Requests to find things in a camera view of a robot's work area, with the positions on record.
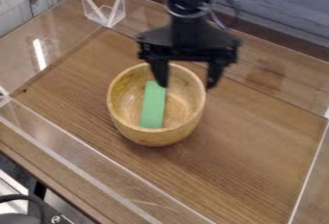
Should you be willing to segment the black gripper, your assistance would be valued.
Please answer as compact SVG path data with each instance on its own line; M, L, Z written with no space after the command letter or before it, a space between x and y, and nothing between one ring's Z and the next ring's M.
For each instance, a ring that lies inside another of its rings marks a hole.
M206 16L210 8L196 13L167 9L170 22L136 35L138 57L150 62L156 83L168 85L170 64L167 60L208 62L206 87L215 87L225 65L238 61L242 41L226 30L214 26Z

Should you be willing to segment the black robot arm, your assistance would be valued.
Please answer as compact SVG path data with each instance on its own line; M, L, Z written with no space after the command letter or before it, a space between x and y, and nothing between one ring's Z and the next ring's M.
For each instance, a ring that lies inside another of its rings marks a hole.
M156 83L166 87L170 61L204 62L208 65L206 88L212 88L225 68L238 60L242 41L215 18L214 0L166 0L170 22L136 35L139 58L150 64Z

